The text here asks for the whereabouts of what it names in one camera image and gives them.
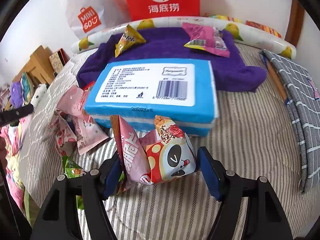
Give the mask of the yellow chips bag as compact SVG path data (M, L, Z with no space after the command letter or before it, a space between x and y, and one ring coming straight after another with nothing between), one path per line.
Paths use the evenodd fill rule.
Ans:
M237 22L237 23L243 23L242 20L235 18L235 17L229 17L226 15L219 15L219 14L204 14L204 17L209 17L209 18L216 18L219 20L224 20L224 21L232 21L232 22Z

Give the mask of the magenta snack packet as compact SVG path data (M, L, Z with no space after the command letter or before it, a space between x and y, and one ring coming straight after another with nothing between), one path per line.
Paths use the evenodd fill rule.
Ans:
M220 36L220 32L215 27L184 22L182 23L182 29L190 37L190 41L184 47L229 58L230 52Z

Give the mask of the blue tissue pack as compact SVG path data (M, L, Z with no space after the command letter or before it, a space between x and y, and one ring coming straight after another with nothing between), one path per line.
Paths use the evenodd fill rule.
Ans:
M86 100L85 111L110 127L122 116L134 129L150 131L157 115L188 135L205 137L219 117L210 61L144 59L109 63Z

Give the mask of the lemon print rolled mat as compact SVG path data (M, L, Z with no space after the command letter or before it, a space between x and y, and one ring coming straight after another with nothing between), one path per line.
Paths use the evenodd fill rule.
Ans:
M212 26L219 31L226 30L232 34L234 41L237 43L259 49L267 49L289 59L296 57L296 47L273 34L238 22L195 16L158 17L124 23L87 35L85 38L73 43L71 45L71 51L77 54L82 51L97 48L101 43L107 42L111 35L122 34L127 25L130 25L134 29L141 30L146 28L181 27L184 22Z

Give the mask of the panda print snack packet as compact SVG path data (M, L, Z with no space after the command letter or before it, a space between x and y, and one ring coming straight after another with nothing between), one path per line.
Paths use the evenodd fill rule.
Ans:
M161 184L197 170L189 137L169 117L155 116L155 129L142 138L121 116L110 121L128 183Z

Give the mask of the green snack packet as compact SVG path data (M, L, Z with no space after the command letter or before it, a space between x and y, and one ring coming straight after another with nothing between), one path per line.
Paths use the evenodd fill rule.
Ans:
M67 178L78 178L86 174L84 169L67 155L62 157L62 169ZM76 206L79 210L84 209L82 196L76 196Z

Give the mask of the white Miniso plastic bag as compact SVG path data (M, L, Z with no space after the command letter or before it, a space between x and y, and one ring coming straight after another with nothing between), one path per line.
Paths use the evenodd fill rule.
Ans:
M126 0L62 0L62 4L78 39L130 21Z

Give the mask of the patterned box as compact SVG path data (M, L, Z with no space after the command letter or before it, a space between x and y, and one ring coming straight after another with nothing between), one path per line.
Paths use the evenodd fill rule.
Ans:
M57 76L68 62L69 57L61 48L49 56L49 62L54 70L54 76Z

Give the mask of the grey checked cloth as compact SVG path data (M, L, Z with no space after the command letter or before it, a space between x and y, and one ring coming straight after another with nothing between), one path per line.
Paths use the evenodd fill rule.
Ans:
M319 91L304 67L266 49L260 54L286 93L284 103L300 151L300 190L306 193L319 184Z

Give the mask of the pale pink snack packet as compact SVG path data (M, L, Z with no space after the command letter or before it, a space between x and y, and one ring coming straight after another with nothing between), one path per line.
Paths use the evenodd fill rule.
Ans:
M72 86L62 96L56 108L59 114L65 114L71 118L80 155L87 153L109 138L84 109L88 94L89 90Z

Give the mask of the pink strawberry snack packet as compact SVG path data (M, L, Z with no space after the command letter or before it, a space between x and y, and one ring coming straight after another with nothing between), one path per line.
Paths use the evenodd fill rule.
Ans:
M54 137L55 150L60 156L71 156L76 146L76 135L68 122L63 118L65 114L56 110L44 132L44 140Z

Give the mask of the yellow snack packet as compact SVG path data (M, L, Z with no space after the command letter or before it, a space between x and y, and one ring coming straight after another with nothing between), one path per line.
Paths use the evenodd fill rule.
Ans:
M119 42L116 44L115 57L118 57L124 51L128 50L136 44L144 44L146 39L140 35L136 29L132 28L131 25L127 25L123 35L121 36Z

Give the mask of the orange chips bag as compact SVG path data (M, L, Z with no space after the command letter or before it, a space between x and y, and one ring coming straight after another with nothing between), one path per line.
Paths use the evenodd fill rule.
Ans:
M279 37L281 38L281 34L278 33L275 29L271 28L271 27L268 27L266 25L263 25L263 24L260 24L260 23L257 23L257 22L253 22L253 21L246 21L246 25L250 26L250 27L253 27L253 28L257 28L257 29L260 29L262 31L265 31L269 34L272 34L276 37Z

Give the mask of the wooden furniture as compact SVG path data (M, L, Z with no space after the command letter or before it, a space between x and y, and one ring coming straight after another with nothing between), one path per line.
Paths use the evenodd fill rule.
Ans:
M23 66L19 73L13 78L12 82L20 81L22 74L26 72L31 78L32 83L50 85L55 79L54 70L49 61L51 50L40 45L31 55L28 62Z

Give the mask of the purple towel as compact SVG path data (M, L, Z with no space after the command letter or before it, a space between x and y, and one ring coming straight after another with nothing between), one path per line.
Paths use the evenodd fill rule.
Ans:
M102 43L80 68L76 80L80 88L97 80L108 63L138 59L199 59L210 61L217 90L227 92L255 92L267 78L267 72L258 66L245 65L232 35L223 30L222 39L230 52L229 57L216 56L206 51L186 48L189 35L178 27L143 29L140 34L146 43L135 44L118 57L115 56L116 44L121 34L111 35Z

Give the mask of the purple plush toy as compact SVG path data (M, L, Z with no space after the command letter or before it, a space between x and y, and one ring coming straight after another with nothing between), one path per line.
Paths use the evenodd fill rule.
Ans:
M10 87L10 101L14 108L20 108L23 105L23 90L20 82L13 82Z

